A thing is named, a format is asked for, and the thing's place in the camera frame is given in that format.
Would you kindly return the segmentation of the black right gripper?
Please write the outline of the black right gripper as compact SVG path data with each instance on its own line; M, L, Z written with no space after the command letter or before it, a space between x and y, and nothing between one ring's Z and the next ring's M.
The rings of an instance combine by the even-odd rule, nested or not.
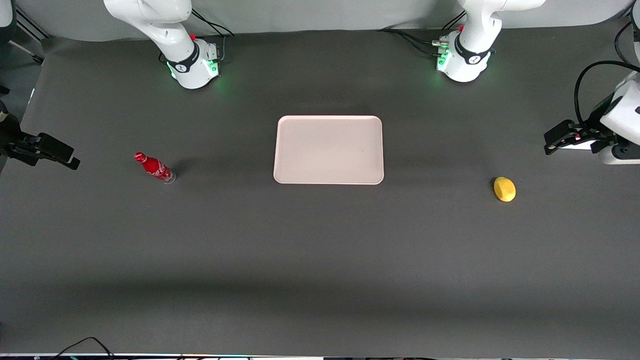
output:
M5 158L13 158L28 166L36 166L39 158L35 150L26 141L30 137L20 128L18 118L11 114L5 103L0 101L0 154ZM39 150L41 158L62 164L70 170L78 170L81 161L74 156L74 148L59 139L39 133Z

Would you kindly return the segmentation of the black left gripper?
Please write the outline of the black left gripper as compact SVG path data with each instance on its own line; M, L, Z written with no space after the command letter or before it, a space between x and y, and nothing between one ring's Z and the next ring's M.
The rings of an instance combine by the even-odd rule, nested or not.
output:
M544 140L546 155L551 155L567 146L578 146L588 142L597 146L608 146L609 129L599 120L585 120L577 123L563 120L544 133Z

